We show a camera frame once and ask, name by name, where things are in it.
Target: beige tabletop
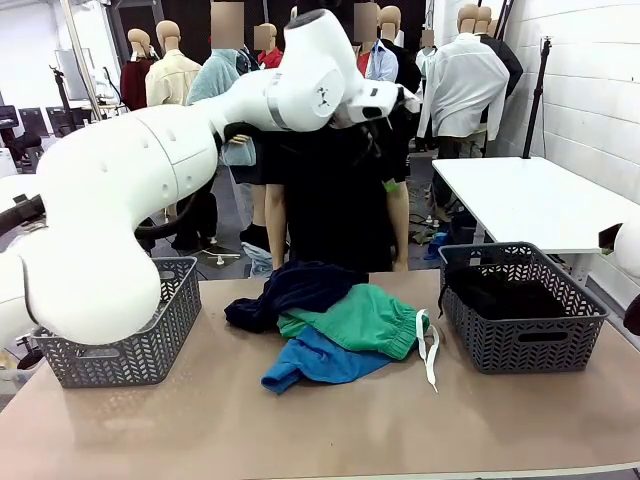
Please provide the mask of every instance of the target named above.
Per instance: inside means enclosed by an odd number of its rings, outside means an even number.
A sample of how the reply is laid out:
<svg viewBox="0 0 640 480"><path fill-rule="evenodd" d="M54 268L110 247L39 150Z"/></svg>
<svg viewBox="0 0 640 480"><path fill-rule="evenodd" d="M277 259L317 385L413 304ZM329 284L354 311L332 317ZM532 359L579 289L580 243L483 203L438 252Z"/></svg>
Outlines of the beige tabletop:
<svg viewBox="0 0 640 480"><path fill-rule="evenodd" d="M372 281L437 316L436 272ZM441 319L439 395L414 354L349 385L276 396L260 378L284 341L230 328L222 313L260 290L202 283L203 311L158 386L63 390L43 367L0 414L2 477L474 478L640 463L640 355L608 324L583 373L482 375Z"/></svg>

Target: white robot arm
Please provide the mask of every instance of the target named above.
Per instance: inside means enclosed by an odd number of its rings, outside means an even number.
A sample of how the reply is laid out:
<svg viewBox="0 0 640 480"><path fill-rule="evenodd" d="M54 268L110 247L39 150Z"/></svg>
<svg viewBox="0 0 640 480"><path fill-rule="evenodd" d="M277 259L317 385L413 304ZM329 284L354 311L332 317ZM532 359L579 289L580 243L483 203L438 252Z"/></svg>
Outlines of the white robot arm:
<svg viewBox="0 0 640 480"><path fill-rule="evenodd" d="M0 255L0 346L34 322L71 341L106 344L152 317L160 279L134 230L213 176L230 128L314 131L332 118L386 117L416 97L365 80L338 20L326 10L285 29L279 69L241 77L191 107L144 109L79 130L53 145L36 174L47 228Z"/></svg>

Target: pile of clothes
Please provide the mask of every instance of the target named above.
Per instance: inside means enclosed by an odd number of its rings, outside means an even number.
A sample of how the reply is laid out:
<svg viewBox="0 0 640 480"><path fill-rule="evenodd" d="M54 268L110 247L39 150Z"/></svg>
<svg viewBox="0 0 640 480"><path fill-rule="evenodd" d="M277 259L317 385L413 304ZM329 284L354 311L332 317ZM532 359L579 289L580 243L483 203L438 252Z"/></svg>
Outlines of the pile of clothes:
<svg viewBox="0 0 640 480"><path fill-rule="evenodd" d="M426 352L424 311L368 282L368 275L337 266L290 261L257 300L229 305L225 313L233 326L253 333L277 329L290 339L262 385L280 394L301 378L348 383L404 360L418 342Z"/></svg>

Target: blue shirt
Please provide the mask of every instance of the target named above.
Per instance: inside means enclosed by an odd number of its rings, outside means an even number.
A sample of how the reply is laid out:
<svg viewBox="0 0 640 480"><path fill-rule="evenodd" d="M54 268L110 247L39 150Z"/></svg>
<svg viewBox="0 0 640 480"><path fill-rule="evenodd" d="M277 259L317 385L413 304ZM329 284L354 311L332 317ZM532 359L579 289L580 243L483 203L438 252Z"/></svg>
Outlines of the blue shirt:
<svg viewBox="0 0 640 480"><path fill-rule="evenodd" d="M192 105L205 98L217 97L229 90L234 82L240 78L240 74L236 70L237 57L236 50L213 50L191 85L187 105ZM253 142L249 140L244 145L226 143L222 147L222 160L225 165L255 165L256 151Z"/></svg>
<svg viewBox="0 0 640 480"><path fill-rule="evenodd" d="M385 47L380 40L371 49L365 77L369 80L386 80L394 83L398 77L398 59L395 53Z"/></svg>

